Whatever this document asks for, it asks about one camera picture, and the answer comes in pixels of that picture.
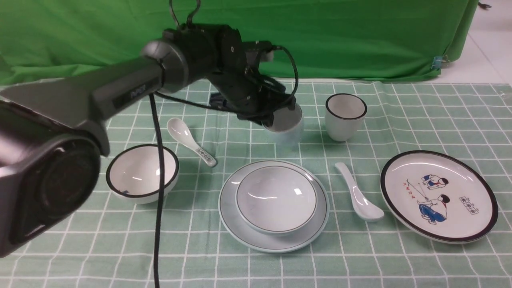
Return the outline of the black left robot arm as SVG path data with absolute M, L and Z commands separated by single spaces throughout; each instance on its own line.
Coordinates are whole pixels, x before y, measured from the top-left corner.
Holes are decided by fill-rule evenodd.
M 244 42 L 226 24 L 181 24 L 150 41 L 141 56 L 60 80 L 1 91 L 1 257 L 49 230 L 91 195 L 106 121 L 150 94 L 175 93 L 202 79 L 218 90 L 207 109 L 270 126 L 294 109 L 295 92 L 258 70 L 269 41 Z

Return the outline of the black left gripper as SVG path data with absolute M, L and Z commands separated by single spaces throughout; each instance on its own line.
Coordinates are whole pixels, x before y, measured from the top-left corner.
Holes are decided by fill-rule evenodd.
M 258 125 L 273 125 L 274 113 L 280 109 L 294 111 L 297 88 L 287 93 L 283 84 L 259 71 L 260 63 L 271 61 L 274 51 L 288 56 L 296 79 L 296 62 L 287 48 L 269 41 L 241 42 L 223 51 L 221 69 L 208 76 L 218 90 L 210 95 L 210 106 Z

